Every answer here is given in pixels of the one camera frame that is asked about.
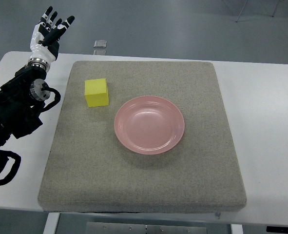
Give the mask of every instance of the robotic hand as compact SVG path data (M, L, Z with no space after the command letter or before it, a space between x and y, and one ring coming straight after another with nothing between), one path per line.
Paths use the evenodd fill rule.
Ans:
M0 146L6 143L11 134L15 138L31 134L42 125L39 115L60 101L59 92L50 88L44 80L51 63L58 57L59 38L75 17L70 16L64 22L59 19L53 25L57 12L49 18L52 10L50 6L34 28L28 64L0 87ZM50 97L51 92L55 94L55 100L45 106L44 101ZM13 158L15 163L10 173L0 180L0 185L10 182L19 169L20 156L11 151L0 150L0 173L9 160L8 157Z

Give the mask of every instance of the gray mat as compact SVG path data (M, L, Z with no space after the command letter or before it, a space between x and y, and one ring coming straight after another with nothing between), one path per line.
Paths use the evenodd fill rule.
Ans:
M88 108L86 79L106 78L109 106ZM171 150L145 156L116 138L128 100L155 95L182 112ZM78 61L71 70L38 202L46 211L237 211L246 194L214 66L209 62Z

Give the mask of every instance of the black cable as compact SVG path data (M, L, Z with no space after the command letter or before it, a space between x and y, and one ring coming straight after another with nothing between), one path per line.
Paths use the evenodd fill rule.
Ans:
M54 101L52 101L51 103L49 103L47 106L43 108L42 112L45 112L45 111L50 110L53 106L56 106L57 103L60 102L61 96L60 96L60 93L56 89L48 87L47 83L43 84L42 90L47 90L55 94Z
M11 158L13 158L15 160L11 171L7 174L6 177L4 177L4 179L0 179L0 186L1 186L1 185L5 185L8 182L12 181L12 179L15 177L15 175L16 175L18 169L19 169L19 166L20 166L21 157L18 154L14 153L14 152L3 151L3 150L0 150L0 156L2 158L11 157Z

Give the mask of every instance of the pink plate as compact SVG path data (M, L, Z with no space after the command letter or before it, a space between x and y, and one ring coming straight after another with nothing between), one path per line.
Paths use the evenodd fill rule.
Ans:
M170 101L156 96L136 97L115 116L115 134L128 149L156 155L173 148L182 138L182 113Z

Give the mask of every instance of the concrete floor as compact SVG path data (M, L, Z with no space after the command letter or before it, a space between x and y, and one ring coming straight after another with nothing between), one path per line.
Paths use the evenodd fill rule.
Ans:
M104 39L110 56L288 64L288 0L280 0L275 17L271 17L275 0L250 0L236 23L244 3L0 0L0 60L9 51L30 51L34 25L51 5L63 20L76 17L60 40L60 53L93 54L95 40ZM0 210L0 233L42 233L46 217L46 213ZM261 234L265 229L244 226L244 233Z

